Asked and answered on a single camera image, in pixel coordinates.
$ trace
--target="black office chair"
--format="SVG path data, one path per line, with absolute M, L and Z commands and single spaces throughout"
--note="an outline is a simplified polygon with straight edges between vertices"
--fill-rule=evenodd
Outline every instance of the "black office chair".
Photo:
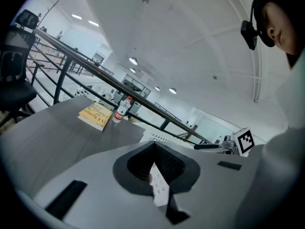
M 15 22 L 22 27 L 35 29 L 38 17 L 25 10 Z M 9 111 L 0 127 L 11 118 L 17 122 L 18 116 L 30 116 L 20 109 L 37 95 L 35 89 L 25 80 L 27 58 L 34 42 L 34 34 L 10 26 L 5 40 L 0 45 L 0 111 Z

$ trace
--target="camera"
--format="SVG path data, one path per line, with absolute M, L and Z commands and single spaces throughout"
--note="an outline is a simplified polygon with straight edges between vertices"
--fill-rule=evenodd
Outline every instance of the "camera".
M 252 22 L 243 21 L 240 32 L 251 50 L 255 50 L 257 44 L 257 31 L 254 29 Z

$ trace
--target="plastic bottle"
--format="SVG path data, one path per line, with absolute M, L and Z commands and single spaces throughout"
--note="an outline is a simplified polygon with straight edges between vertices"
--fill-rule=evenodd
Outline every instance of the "plastic bottle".
M 115 112 L 115 115 L 112 118 L 113 122 L 119 123 L 123 119 L 126 111 L 130 108 L 130 101 L 131 100 L 132 100 L 132 98 L 128 97 L 124 101 L 123 100 L 120 101 L 120 106 L 119 106 L 118 110 Z

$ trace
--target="table surface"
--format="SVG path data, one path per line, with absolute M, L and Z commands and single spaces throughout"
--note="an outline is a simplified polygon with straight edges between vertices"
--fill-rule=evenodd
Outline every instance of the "table surface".
M 78 119 L 93 101 L 81 96 L 44 109 L 0 136 L 0 154 L 14 186 L 33 198 L 49 180 L 90 155 L 138 143 L 144 129 L 111 119 L 103 131 Z

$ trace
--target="black slot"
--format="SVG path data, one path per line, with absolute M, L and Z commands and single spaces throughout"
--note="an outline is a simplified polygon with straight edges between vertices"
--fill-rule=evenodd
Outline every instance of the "black slot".
M 153 189 L 148 181 L 154 162 L 174 194 L 191 190 L 200 176 L 200 166 L 196 161 L 154 142 L 119 157 L 113 165 L 113 174 L 129 192 L 153 197 Z
M 233 170 L 240 170 L 240 168 L 242 167 L 242 165 L 234 164 L 234 163 L 230 163 L 230 162 L 226 162 L 226 161 L 220 161 L 218 163 L 218 165 L 229 168 L 229 169 L 233 169 Z
M 83 192 L 87 183 L 72 181 L 47 207 L 46 211 L 57 219 L 62 219 Z
M 186 219 L 188 219 L 190 216 L 185 213 L 184 211 L 180 211 L 177 208 L 176 201 L 173 197 L 173 193 L 170 192 L 169 198 L 168 198 L 168 205 L 166 210 L 166 217 L 170 220 L 171 223 L 178 224 Z

